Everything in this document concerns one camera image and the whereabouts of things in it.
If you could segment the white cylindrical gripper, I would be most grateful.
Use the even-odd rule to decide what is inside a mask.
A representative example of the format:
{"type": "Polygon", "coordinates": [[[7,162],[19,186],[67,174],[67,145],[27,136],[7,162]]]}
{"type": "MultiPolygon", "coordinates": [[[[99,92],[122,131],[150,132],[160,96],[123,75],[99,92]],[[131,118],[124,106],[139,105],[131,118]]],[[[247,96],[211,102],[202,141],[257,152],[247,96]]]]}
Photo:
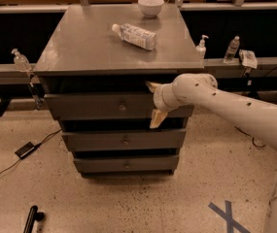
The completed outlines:
{"type": "Polygon", "coordinates": [[[157,109],[153,109],[150,128],[159,128],[161,123],[171,112],[178,108],[178,100],[173,93],[172,84],[160,84],[146,81],[149,91],[154,94],[154,104],[157,109]]]}

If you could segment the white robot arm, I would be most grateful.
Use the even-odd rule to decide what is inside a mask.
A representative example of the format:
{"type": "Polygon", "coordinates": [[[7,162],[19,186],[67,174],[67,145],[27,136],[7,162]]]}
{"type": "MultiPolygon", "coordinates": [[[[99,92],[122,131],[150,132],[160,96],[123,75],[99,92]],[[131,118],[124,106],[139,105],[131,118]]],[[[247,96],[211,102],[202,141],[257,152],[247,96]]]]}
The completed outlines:
{"type": "MultiPolygon", "coordinates": [[[[147,82],[155,107],[150,126],[157,128],[167,115],[183,106],[198,105],[225,118],[277,150],[277,105],[218,89],[209,74],[182,74],[171,83],[147,82]]],[[[277,171],[263,233],[277,233],[277,171]]]]}

